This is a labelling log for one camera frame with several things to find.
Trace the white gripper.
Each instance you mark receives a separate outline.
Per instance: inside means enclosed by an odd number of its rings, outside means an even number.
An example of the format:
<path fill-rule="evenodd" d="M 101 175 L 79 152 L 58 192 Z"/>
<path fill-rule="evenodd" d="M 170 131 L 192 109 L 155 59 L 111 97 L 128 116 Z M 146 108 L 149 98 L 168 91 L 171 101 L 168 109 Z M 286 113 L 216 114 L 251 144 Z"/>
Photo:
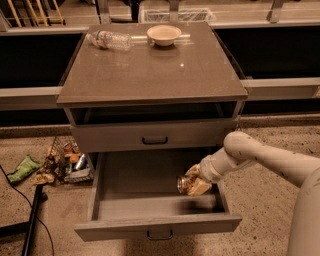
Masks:
<path fill-rule="evenodd" d="M 186 176 L 198 175 L 200 175 L 203 180 L 196 178 L 190 183 L 187 192 L 189 196 L 200 196 L 205 194 L 211 189 L 211 183 L 218 183 L 223 178 L 223 176 L 214 167 L 213 158 L 210 155 L 203 158 L 200 161 L 200 164 L 195 164 L 190 167 L 186 172 Z"/>

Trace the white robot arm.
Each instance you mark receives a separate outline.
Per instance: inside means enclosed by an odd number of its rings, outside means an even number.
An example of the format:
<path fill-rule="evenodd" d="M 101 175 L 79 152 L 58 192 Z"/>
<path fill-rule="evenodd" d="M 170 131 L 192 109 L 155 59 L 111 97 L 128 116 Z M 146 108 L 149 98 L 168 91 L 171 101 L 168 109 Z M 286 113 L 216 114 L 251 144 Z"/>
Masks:
<path fill-rule="evenodd" d="M 320 159 L 268 146 L 250 135 L 229 133 L 223 147 L 193 165 L 177 182 L 189 196 L 202 195 L 228 173 L 258 163 L 299 188 L 288 256 L 320 256 Z"/>

